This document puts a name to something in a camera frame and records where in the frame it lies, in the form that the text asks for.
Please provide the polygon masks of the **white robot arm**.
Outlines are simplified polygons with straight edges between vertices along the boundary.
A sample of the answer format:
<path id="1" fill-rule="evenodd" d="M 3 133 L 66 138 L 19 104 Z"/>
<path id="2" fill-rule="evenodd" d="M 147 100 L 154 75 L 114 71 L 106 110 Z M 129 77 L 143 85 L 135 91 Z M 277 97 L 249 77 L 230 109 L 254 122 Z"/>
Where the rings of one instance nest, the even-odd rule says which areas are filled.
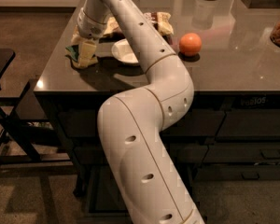
<path id="1" fill-rule="evenodd" d="M 133 224 L 204 224 L 163 142 L 161 131 L 189 111 L 194 87 L 185 65 L 132 0 L 86 0 L 77 17 L 84 38 L 102 37 L 115 17 L 146 86 L 100 107 L 98 133 Z"/>

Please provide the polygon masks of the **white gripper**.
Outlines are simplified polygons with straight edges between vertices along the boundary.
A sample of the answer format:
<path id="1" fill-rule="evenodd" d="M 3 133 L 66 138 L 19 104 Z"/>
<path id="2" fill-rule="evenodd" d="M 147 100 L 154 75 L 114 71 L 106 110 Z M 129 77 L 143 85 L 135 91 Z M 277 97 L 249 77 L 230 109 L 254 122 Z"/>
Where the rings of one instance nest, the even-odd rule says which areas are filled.
<path id="1" fill-rule="evenodd" d="M 71 38 L 72 46 L 79 44 L 77 59 L 78 68 L 87 68 L 98 62 L 98 59 L 95 56 L 96 44 L 91 40 L 81 42 L 82 37 L 94 40 L 100 39 L 103 36 L 104 31 L 104 24 L 89 18 L 83 8 L 79 11 L 77 16 L 77 26 L 75 26 Z"/>

